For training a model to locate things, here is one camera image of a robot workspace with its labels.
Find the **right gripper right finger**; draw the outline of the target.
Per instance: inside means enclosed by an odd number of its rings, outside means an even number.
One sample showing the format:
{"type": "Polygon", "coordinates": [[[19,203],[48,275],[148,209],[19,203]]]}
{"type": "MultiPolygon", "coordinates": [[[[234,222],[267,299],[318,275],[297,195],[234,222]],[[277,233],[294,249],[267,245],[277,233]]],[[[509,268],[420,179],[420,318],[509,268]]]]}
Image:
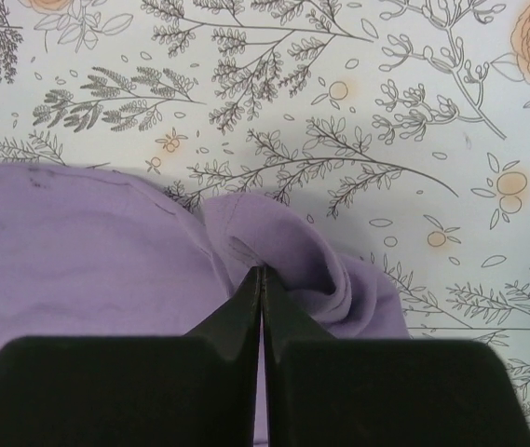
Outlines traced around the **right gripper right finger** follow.
{"type": "Polygon", "coordinates": [[[339,339],[262,278],[272,446],[530,446],[503,362],[467,340],[339,339]]]}

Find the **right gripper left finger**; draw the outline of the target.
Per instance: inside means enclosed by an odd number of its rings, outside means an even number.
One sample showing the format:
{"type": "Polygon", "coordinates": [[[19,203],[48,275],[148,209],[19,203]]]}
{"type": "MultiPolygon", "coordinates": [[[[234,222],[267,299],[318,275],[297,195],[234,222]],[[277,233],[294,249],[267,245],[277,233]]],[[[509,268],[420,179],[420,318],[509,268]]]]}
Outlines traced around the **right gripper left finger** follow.
{"type": "Polygon", "coordinates": [[[0,446],[250,446],[263,272],[182,336],[0,349],[0,446]]]}

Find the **purple t shirt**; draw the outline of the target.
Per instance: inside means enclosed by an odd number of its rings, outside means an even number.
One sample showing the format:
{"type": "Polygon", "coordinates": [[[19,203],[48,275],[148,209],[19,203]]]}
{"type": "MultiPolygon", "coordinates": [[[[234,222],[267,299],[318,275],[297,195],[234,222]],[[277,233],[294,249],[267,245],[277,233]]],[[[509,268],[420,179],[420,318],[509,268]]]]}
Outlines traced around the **purple t shirt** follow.
{"type": "MultiPolygon", "coordinates": [[[[0,165],[0,349],[27,336],[182,336],[256,267],[336,338],[408,337],[386,276],[267,196],[213,197],[196,216],[129,175],[0,165]]],[[[260,310],[250,446],[269,443],[262,292],[260,310]]]]}

